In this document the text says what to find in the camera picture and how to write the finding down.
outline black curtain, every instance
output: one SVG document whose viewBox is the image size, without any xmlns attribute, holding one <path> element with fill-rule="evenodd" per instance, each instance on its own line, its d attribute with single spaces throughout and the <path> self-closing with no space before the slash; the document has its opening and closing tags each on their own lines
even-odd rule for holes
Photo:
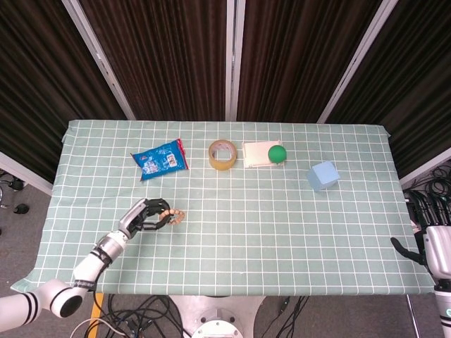
<svg viewBox="0 0 451 338">
<path fill-rule="evenodd" d="M 384 125 L 403 177 L 451 147 L 451 1 L 401 0 L 327 123 Z"/>
<path fill-rule="evenodd" d="M 137 118 L 223 120 L 226 0 L 82 0 Z"/>
<path fill-rule="evenodd" d="M 0 151 L 53 182 L 68 121 L 125 119 L 60 1 L 0 1 Z"/>
<path fill-rule="evenodd" d="M 247 0 L 237 119 L 315 123 L 380 2 Z"/>
</svg>

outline plastic bag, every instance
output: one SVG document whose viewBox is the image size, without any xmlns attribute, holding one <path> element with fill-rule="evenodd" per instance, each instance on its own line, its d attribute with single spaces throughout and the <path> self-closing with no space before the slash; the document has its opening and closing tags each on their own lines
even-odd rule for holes
<svg viewBox="0 0 451 338">
<path fill-rule="evenodd" d="M 173 171 L 188 169 L 181 139 L 142 153 L 132 154 L 132 157 L 142 169 L 142 181 Z"/>
</svg>

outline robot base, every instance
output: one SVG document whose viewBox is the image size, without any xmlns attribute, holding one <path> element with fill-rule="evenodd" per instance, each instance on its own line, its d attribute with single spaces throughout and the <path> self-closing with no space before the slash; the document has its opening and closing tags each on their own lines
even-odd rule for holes
<svg viewBox="0 0 451 338">
<path fill-rule="evenodd" d="M 252 338 L 264 296 L 171 296 L 192 338 Z"/>
</svg>

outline white robotic arm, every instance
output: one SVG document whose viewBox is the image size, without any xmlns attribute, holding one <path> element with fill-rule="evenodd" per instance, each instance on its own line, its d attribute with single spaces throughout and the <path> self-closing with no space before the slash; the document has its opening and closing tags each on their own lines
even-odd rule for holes
<svg viewBox="0 0 451 338">
<path fill-rule="evenodd" d="M 136 232 L 163 227 L 171 219 L 169 210 L 169 205 L 163 199 L 139 200 L 121 218 L 119 229 L 100 239 L 74 269 L 75 281 L 72 287 L 60 280 L 49 280 L 32 292 L 0 298 L 0 332 L 31 323 L 39 317 L 43 308 L 60 318 L 74 314 L 86 293 L 95 290 L 101 273 L 120 256 Z M 145 222 L 147 217 L 156 213 L 161 215 L 160 221 Z"/>
<path fill-rule="evenodd" d="M 432 275 L 443 332 L 445 338 L 451 338 L 451 226 L 429 226 L 423 239 L 424 253 L 408 251 L 396 238 L 391 242 L 402 256 L 426 266 Z"/>
</svg>

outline light blue foam block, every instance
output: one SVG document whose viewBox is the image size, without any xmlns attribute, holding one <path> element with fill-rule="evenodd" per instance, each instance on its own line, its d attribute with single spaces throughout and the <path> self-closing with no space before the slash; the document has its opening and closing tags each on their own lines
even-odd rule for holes
<svg viewBox="0 0 451 338">
<path fill-rule="evenodd" d="M 311 167 L 307 173 L 307 179 L 313 190 L 318 192 L 334 185 L 340 179 L 340 175 L 333 163 L 326 161 Z"/>
</svg>

